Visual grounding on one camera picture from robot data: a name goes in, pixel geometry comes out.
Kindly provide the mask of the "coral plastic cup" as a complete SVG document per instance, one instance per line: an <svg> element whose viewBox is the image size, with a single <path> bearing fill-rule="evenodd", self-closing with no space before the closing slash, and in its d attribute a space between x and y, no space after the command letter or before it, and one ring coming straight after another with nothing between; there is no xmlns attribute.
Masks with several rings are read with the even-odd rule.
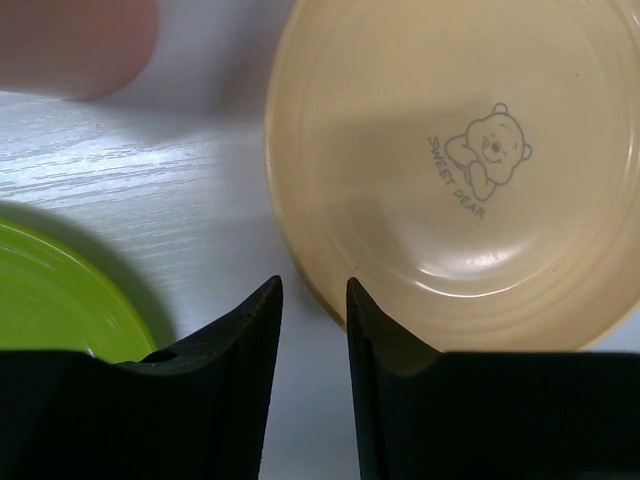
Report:
<svg viewBox="0 0 640 480"><path fill-rule="evenodd" d="M154 1L3 1L1 90L84 100L111 94L149 63Z"/></svg>

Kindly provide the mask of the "beige bear plate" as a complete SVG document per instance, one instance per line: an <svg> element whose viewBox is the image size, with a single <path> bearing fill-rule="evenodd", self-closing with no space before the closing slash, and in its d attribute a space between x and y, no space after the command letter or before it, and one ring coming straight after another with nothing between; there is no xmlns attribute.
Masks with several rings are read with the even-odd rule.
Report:
<svg viewBox="0 0 640 480"><path fill-rule="evenodd" d="M298 1L265 160L337 324L356 279L440 350L589 347L639 308L639 5Z"/></svg>

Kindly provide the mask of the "green plastic plate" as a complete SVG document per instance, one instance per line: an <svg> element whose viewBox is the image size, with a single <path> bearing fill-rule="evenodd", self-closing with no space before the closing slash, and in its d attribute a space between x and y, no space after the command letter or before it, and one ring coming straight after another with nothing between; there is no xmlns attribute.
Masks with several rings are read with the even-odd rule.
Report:
<svg viewBox="0 0 640 480"><path fill-rule="evenodd" d="M1 221L1 349L66 350L110 363L156 349L124 293L69 247Z"/></svg>

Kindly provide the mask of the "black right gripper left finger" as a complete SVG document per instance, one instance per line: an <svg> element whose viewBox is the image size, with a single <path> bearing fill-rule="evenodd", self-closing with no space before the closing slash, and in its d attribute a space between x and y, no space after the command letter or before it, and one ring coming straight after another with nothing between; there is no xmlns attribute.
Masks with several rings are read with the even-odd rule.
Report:
<svg viewBox="0 0 640 480"><path fill-rule="evenodd" d="M272 277L138 362L1 355L5 479L255 479L283 309Z"/></svg>

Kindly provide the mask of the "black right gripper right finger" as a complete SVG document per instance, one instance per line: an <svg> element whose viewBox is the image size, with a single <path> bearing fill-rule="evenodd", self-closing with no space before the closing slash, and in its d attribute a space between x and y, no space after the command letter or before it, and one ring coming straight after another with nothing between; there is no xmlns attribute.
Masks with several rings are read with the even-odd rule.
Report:
<svg viewBox="0 0 640 480"><path fill-rule="evenodd" d="M364 479L635 479L639 358L443 353L346 286Z"/></svg>

